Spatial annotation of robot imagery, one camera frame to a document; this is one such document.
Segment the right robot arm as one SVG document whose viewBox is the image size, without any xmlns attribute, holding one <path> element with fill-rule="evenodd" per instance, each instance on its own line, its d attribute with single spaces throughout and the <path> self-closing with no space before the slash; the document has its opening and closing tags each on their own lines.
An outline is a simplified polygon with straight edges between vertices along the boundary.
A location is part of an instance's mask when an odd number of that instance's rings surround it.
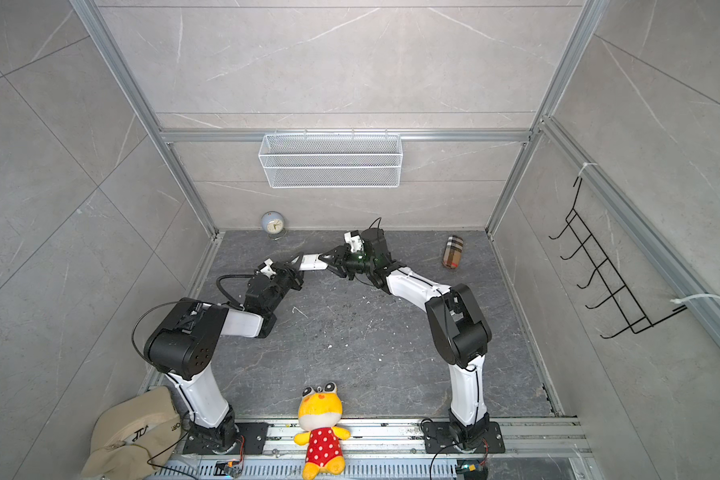
<svg viewBox="0 0 720 480">
<path fill-rule="evenodd" d="M 450 435 L 457 447 L 474 447 L 490 424 L 483 367 L 492 332 L 470 288 L 427 279 L 395 260 L 378 227 L 347 232 L 343 244 L 314 257 L 314 266 L 349 280 L 363 275 L 426 314 L 434 346 L 449 365 Z"/>
</svg>

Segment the small round clock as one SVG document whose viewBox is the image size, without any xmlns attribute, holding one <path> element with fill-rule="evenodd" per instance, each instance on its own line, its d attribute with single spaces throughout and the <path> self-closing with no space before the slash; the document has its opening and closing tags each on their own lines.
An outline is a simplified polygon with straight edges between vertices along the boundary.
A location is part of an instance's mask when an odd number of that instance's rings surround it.
<svg viewBox="0 0 720 480">
<path fill-rule="evenodd" d="M 270 237 L 277 237 L 285 232 L 285 219 L 282 214 L 276 211 L 266 212 L 261 217 L 261 225 Z"/>
</svg>

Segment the aluminium rail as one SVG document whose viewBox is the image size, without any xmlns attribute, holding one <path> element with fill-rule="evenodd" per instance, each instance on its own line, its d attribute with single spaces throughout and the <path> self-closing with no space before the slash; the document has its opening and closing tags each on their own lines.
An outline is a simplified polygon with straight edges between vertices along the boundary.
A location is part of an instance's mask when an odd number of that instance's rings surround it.
<svg viewBox="0 0 720 480">
<path fill-rule="evenodd" d="M 586 458 L 593 455 L 576 418 L 496 418 L 492 436 L 473 450 L 454 447 L 443 454 L 457 458 Z M 341 426 L 351 438 L 342 442 L 343 453 L 353 458 L 415 458 L 433 455 L 452 441 L 447 421 L 436 419 L 421 425 L 419 418 L 345 419 Z M 301 432 L 294 419 L 243 419 L 237 422 L 245 438 L 244 458 L 302 459 L 305 448 L 294 442 Z"/>
</svg>

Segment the plaid cylindrical can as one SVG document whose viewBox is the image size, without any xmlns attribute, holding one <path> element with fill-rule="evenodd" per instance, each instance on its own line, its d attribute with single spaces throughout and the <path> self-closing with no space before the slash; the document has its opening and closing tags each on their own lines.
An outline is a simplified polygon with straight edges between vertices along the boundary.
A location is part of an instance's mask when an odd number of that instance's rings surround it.
<svg viewBox="0 0 720 480">
<path fill-rule="evenodd" d="M 457 235 L 451 235 L 444 248 L 442 265 L 448 269 L 457 269 L 462 260 L 463 249 L 464 240 Z"/>
</svg>

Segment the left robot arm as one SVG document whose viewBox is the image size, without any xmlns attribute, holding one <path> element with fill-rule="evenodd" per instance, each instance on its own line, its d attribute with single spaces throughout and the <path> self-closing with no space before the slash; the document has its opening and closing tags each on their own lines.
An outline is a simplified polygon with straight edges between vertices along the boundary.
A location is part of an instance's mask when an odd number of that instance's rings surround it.
<svg viewBox="0 0 720 480">
<path fill-rule="evenodd" d="M 242 303 L 227 292 L 223 304 L 183 297 L 172 303 L 142 348 L 143 359 L 167 376 L 188 409 L 189 434 L 224 452 L 241 434 L 212 372 L 217 344 L 223 336 L 267 337 L 277 321 L 277 307 L 289 291 L 302 288 L 304 273 L 282 262 L 263 264 L 253 274 L 218 277 L 217 288 L 227 279 L 248 281 Z"/>
</svg>

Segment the white remote control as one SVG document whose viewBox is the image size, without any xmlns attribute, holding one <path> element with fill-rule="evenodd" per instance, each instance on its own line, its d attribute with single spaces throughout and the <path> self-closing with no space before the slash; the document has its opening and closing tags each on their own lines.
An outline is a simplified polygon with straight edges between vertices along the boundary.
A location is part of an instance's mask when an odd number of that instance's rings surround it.
<svg viewBox="0 0 720 480">
<path fill-rule="evenodd" d="M 299 265 L 300 271 L 323 271 L 327 270 L 329 265 L 319 258 L 318 254 L 305 254 L 301 257 Z"/>
</svg>

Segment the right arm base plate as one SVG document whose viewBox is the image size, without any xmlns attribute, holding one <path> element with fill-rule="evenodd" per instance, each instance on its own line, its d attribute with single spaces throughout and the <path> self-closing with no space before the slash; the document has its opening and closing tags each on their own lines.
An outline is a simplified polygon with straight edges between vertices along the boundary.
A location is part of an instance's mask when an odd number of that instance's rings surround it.
<svg viewBox="0 0 720 480">
<path fill-rule="evenodd" d="M 497 422 L 462 428 L 457 422 L 424 419 L 419 428 L 428 454 L 503 454 L 503 434 Z"/>
</svg>

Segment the beige cap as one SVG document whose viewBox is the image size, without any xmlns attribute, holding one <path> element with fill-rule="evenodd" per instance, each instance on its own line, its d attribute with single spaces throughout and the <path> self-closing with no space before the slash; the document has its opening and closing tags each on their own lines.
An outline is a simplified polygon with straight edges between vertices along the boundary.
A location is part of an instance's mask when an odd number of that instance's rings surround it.
<svg viewBox="0 0 720 480">
<path fill-rule="evenodd" d="M 166 463 L 181 434 L 180 415 L 167 387 L 134 397 L 99 417 L 81 476 L 144 479 Z"/>
</svg>

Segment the yellow frog plush toy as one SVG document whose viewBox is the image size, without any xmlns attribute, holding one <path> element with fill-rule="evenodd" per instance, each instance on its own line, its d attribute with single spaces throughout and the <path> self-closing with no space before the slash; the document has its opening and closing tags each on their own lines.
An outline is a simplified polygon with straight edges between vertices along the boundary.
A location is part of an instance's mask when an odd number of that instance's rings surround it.
<svg viewBox="0 0 720 480">
<path fill-rule="evenodd" d="M 351 438 L 350 432 L 339 426 L 343 404 L 337 394 L 337 384 L 328 382 L 315 388 L 307 386 L 297 414 L 302 430 L 294 436 L 294 443 L 306 448 L 302 478 L 313 480 L 319 474 L 342 474 L 346 459 L 341 442 Z"/>
</svg>

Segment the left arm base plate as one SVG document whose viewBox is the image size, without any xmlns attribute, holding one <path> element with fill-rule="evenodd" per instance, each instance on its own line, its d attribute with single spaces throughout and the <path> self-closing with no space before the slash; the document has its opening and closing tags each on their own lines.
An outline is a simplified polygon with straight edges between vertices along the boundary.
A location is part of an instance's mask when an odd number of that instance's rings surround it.
<svg viewBox="0 0 720 480">
<path fill-rule="evenodd" d="M 182 453 L 233 455 L 243 448 L 244 455 L 260 455 L 268 429 L 265 422 L 226 423 L 213 429 L 192 425 Z"/>
</svg>

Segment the black wall hook rack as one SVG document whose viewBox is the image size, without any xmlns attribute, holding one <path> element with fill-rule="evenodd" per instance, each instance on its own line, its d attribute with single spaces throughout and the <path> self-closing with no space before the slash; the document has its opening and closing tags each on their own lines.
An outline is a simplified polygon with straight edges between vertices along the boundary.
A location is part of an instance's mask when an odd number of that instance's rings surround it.
<svg viewBox="0 0 720 480">
<path fill-rule="evenodd" d="M 588 261 L 589 277 L 584 283 L 577 283 L 576 287 L 587 290 L 595 281 L 598 281 L 607 292 L 597 303 L 586 304 L 585 309 L 595 311 L 606 304 L 613 304 L 618 312 L 618 317 L 623 323 L 620 330 L 611 334 L 600 333 L 603 340 L 617 338 L 624 333 L 638 335 L 657 325 L 685 313 L 688 307 L 684 304 L 672 308 L 669 314 L 658 320 L 652 320 L 647 311 L 643 308 L 635 293 L 622 276 L 617 263 L 612 260 L 601 242 L 595 236 L 593 230 L 587 225 L 583 216 L 577 208 L 577 202 L 582 190 L 583 180 L 576 178 L 573 182 L 574 197 L 571 207 L 564 217 L 563 228 L 556 235 L 549 235 L 551 241 L 558 241 L 565 238 L 572 238 L 575 241 L 574 249 L 567 255 L 560 254 L 559 259 L 563 262 L 570 261 L 582 254 Z"/>
</svg>

